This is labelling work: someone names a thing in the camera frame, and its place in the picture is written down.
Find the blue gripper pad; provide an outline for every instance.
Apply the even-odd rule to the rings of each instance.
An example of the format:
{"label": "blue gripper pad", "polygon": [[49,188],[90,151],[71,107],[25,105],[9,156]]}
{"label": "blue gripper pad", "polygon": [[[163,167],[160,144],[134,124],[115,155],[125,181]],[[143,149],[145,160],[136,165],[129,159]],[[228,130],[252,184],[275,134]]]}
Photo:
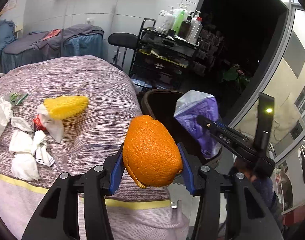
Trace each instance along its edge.
{"label": "blue gripper pad", "polygon": [[185,182],[186,189],[189,191],[190,195],[194,195],[195,192],[196,192],[196,189],[195,189],[195,185],[194,185],[194,182],[193,182],[193,173],[190,169],[189,163],[187,161],[187,158],[185,156],[185,153],[184,153],[181,145],[177,144],[177,147],[179,149],[181,159],[182,159],[182,172],[181,172],[181,174],[182,174],[183,180]]}
{"label": "blue gripper pad", "polygon": [[109,192],[112,195],[119,188],[120,181],[122,180],[124,170],[125,170],[125,167],[124,167],[124,162],[123,162],[123,152],[121,152],[117,158],[114,169],[110,174]]}

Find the bed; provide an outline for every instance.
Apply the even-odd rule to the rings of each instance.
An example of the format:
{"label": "bed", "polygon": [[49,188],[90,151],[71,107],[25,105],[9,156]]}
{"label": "bed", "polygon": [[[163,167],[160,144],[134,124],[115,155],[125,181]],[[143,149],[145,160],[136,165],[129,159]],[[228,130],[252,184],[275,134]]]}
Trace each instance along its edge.
{"label": "bed", "polygon": [[[30,33],[12,41],[1,53],[2,73],[17,67],[60,57],[61,33],[43,40],[50,31]],[[93,55],[101,57],[102,28],[79,24],[64,29],[63,56]]]}
{"label": "bed", "polygon": [[[130,121],[141,115],[129,77],[94,56],[62,57],[25,65],[0,77],[0,96],[13,90],[29,96],[14,110],[15,116],[32,120],[45,99],[61,95],[85,95],[90,104],[81,114],[63,120],[64,136],[56,143],[48,136],[48,152],[56,163],[37,164],[39,181],[25,182],[11,174],[11,136],[8,124],[0,138],[0,217],[21,239],[35,208],[61,172],[81,174],[116,154]],[[189,221],[181,204],[173,209],[166,187],[140,189],[125,170],[118,191],[106,199],[115,240],[186,239]],[[86,239],[83,201],[78,203],[80,237]]]}

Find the yellow foam net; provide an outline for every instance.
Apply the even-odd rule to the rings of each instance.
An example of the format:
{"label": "yellow foam net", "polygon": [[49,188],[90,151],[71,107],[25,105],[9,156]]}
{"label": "yellow foam net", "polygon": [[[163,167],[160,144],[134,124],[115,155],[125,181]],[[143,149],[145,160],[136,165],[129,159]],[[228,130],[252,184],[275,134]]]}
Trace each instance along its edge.
{"label": "yellow foam net", "polygon": [[84,96],[62,96],[44,100],[44,106],[47,108],[49,116],[61,120],[79,114],[88,103],[88,97]]}

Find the purple plastic bag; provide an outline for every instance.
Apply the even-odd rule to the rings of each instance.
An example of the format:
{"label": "purple plastic bag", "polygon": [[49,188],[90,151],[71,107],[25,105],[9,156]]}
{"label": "purple plastic bag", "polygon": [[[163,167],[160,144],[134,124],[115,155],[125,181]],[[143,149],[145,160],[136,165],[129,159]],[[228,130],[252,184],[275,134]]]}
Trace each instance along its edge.
{"label": "purple plastic bag", "polygon": [[218,106],[211,94],[190,90],[177,100],[174,117],[200,144],[204,158],[209,159],[217,155],[219,148],[217,141],[211,138],[210,132],[197,124],[197,116],[217,121]]}

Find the floor lamp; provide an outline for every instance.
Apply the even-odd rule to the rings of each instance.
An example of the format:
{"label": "floor lamp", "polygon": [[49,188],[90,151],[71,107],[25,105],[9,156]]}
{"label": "floor lamp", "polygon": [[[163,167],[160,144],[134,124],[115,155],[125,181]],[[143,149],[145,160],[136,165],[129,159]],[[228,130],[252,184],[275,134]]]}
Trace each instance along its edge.
{"label": "floor lamp", "polygon": [[65,27],[65,18],[66,18],[66,13],[67,13],[68,2],[69,2],[69,0],[66,0],[65,13],[64,13],[64,18],[63,18],[63,26],[61,29],[61,44],[60,44],[60,56],[61,57],[63,56],[63,51],[64,51],[64,27]]}

